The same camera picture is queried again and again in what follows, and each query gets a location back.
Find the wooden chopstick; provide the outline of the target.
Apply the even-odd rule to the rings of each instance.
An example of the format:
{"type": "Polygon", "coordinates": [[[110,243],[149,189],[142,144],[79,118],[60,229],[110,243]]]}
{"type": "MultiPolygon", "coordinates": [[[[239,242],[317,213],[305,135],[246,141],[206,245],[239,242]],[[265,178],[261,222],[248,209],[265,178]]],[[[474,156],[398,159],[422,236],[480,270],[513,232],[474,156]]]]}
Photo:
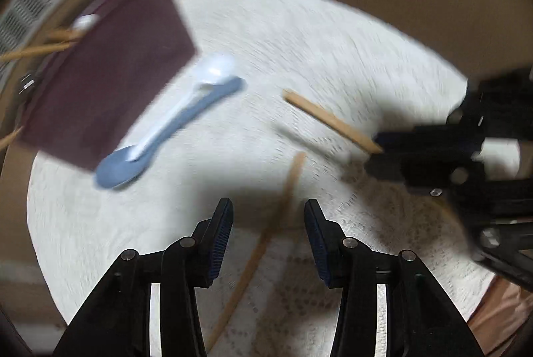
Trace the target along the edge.
{"type": "Polygon", "coordinates": [[[249,260],[240,275],[240,278],[234,288],[229,301],[222,310],[218,317],[216,324],[214,325],[212,332],[205,341],[206,352],[210,353],[215,344],[221,338],[227,325],[231,321],[231,317],[236,311],[237,307],[245,295],[246,290],[254,277],[261,259],[265,255],[270,241],[277,233],[284,217],[293,202],[293,192],[298,184],[299,178],[302,175],[302,169],[306,160],[306,154],[304,152],[298,152],[292,160],[291,167],[284,182],[284,189],[280,197],[278,207],[272,215],[268,225],[261,232],[259,240],[255,248],[251,251],[249,260]]]}
{"type": "Polygon", "coordinates": [[[282,92],[282,97],[293,107],[296,107],[315,120],[320,121],[323,125],[344,137],[344,139],[350,140],[350,142],[355,144],[359,149],[365,151],[367,154],[372,155],[383,152],[381,146],[375,143],[370,137],[364,135],[357,129],[354,129],[348,123],[340,120],[331,112],[326,111],[323,107],[313,102],[310,102],[296,92],[284,90],[282,92]]]}
{"type": "Polygon", "coordinates": [[[48,33],[47,40],[51,42],[72,42],[79,40],[84,34],[85,32],[82,30],[58,28],[48,33]]]}
{"type": "Polygon", "coordinates": [[[0,55],[0,62],[7,63],[14,60],[19,60],[27,57],[35,57],[39,55],[48,55],[55,52],[67,50],[73,46],[73,42],[47,44],[43,46],[26,47],[21,50],[16,50],[0,55]]]}

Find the blue plastic spoon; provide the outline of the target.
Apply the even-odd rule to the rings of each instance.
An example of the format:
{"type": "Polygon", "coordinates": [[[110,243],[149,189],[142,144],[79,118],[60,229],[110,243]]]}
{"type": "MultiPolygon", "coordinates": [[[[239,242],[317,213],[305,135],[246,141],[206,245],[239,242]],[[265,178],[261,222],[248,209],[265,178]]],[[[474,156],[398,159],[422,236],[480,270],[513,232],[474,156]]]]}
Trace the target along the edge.
{"type": "Polygon", "coordinates": [[[121,148],[104,158],[96,168],[95,183],[104,189],[114,189],[128,184],[141,176],[150,166],[157,150],[170,139],[179,129],[182,129],[192,120],[199,117],[215,103],[220,102],[233,93],[239,92],[245,86],[245,81],[237,76],[231,77],[226,83],[215,85],[213,89],[195,100],[190,106],[179,111],[170,123],[162,130],[155,139],[149,143],[148,148],[139,158],[128,161],[128,153],[132,147],[121,148]]]}

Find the white plastic spoon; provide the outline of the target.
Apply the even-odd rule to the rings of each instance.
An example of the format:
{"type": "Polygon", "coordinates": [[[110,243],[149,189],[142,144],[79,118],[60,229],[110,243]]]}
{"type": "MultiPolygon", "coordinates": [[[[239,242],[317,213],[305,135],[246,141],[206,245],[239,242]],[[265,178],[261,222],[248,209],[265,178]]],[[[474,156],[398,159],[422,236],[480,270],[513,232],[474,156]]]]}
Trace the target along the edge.
{"type": "Polygon", "coordinates": [[[185,87],[182,98],[169,111],[156,120],[139,142],[133,146],[127,156],[128,161],[136,161],[146,152],[148,147],[165,130],[171,121],[184,109],[191,105],[193,98],[201,91],[211,89],[215,85],[225,83],[236,68],[235,57],[224,53],[202,56],[191,70],[191,78],[185,87]]]}

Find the black handled spoon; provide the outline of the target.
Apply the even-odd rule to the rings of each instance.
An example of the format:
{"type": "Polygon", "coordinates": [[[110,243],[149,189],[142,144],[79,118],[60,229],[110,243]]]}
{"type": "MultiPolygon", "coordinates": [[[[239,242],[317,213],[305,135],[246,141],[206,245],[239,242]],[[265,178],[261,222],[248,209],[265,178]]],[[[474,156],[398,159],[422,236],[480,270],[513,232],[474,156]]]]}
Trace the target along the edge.
{"type": "Polygon", "coordinates": [[[19,95],[26,95],[30,93],[33,88],[39,83],[39,75],[34,72],[26,73],[19,81],[19,95]]]}

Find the white lace tablecloth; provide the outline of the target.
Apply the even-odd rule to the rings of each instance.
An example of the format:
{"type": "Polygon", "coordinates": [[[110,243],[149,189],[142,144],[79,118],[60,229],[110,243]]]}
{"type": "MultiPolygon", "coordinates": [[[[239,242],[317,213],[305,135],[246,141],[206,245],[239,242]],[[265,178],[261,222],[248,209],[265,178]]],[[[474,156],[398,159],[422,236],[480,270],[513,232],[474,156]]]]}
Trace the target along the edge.
{"type": "Polygon", "coordinates": [[[235,222],[221,274],[197,301],[209,333],[276,211],[295,155],[293,202],[212,349],[215,356],[326,356],[340,291],[318,277],[302,223],[305,200],[373,250],[413,250],[464,317],[492,281],[462,231],[428,198],[367,176],[365,155],[284,102],[292,90],[368,136],[441,123],[466,78],[418,42],[330,0],[174,0],[203,55],[233,55],[245,88],[169,139],[117,191],[46,154],[33,162],[27,220],[52,299],[71,320],[122,250],[165,249],[230,198],[235,222]]]}

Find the purple plastic utensil holder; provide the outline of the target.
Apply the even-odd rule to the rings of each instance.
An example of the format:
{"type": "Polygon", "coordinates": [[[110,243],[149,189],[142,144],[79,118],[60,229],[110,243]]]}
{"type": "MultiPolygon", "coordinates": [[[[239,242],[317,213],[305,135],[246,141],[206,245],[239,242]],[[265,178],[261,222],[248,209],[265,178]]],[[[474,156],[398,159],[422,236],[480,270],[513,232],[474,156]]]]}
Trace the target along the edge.
{"type": "Polygon", "coordinates": [[[196,50],[173,0],[94,0],[84,12],[96,24],[44,61],[18,139],[94,170],[196,50]]]}

